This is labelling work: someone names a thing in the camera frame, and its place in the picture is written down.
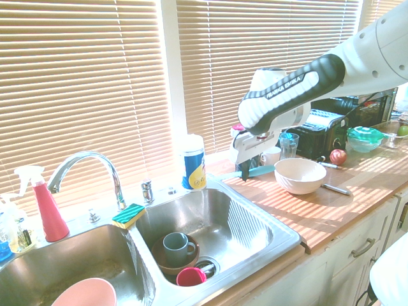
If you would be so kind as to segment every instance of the white cabinet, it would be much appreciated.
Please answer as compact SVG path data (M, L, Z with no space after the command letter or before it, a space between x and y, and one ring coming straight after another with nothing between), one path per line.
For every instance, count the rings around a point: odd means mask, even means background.
M368 287L370 269L374 264L373 259L377 258L380 253L381 246L377 245L335 275L331 280L330 292L325 304L330 306L356 305L357 299ZM364 305L366 299L367 296L364 296L358 305Z
M382 252L388 249L408 231L408 188L405 188L395 196L398 198L399 202L391 222L387 242Z
M398 200L392 198L339 235L328 247L333 278L322 305L354 306L369 284L371 266L382 252ZM359 305L364 305L366 297Z
M314 270L300 269L279 279L256 295L248 295L234 306L318 306L326 263Z

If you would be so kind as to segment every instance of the green sponge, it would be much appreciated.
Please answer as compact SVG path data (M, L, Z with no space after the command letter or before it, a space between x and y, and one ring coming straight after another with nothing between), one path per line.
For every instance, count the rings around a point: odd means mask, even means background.
M123 211L112 218L112 224L119 228L128 228L135 223L144 213L145 207L137 204L132 204L126 207Z

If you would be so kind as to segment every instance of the kitchen sink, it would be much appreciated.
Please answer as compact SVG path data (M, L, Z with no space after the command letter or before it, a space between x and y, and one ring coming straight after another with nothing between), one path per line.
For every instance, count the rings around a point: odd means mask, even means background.
M205 189L158 205L136 223L149 248L177 231L191 235L200 255L219 264L219 273L270 245L272 227L218 189Z
M151 305L155 287L127 230L103 225L50 244L9 262L0 270L0 304L51 306L74 283L108 280L117 305Z
M127 230L110 225L117 209L108 207L97 211L97 223L77 218L68 222L70 237L0 265L0 305L50 306L89 277L108 280L118 306L202 305L300 243L298 233L222 182L210 180L192 193L154 191L154 197ZM150 249L174 231L199 243L200 268L213 264L203 284L177 286L157 265Z
M206 282L183 288L155 263L166 297L157 299L167 305L201 305L300 243L298 233L222 182L209 181L202 191L175 195L146 209L136 227L149 249L161 237L182 232L200 245L198 263L215 266Z

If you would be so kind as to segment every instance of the apple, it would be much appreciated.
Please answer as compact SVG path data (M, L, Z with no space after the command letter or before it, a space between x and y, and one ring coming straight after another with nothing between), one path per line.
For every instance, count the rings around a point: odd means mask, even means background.
M330 161L337 166L340 166L347 159L347 153L340 149L334 149L330 153Z
M400 126L397 132L397 136L407 136L408 135L408 126Z

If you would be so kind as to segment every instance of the window blinds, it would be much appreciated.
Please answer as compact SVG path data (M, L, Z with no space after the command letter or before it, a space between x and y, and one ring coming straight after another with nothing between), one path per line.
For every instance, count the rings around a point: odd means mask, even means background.
M404 0L371 0L364 1L363 11L361 14L360 29L368 26L383 16L386 12L392 10Z
M44 166L48 181L81 150L108 157L125 186L173 170L155 1L0 7L0 193L18 192L16 167ZM55 198L63 207L104 193L113 196L108 172L86 159ZM17 203L37 212L31 191Z
M189 133L206 153L226 150L257 68L287 72L356 31L359 0L177 0Z

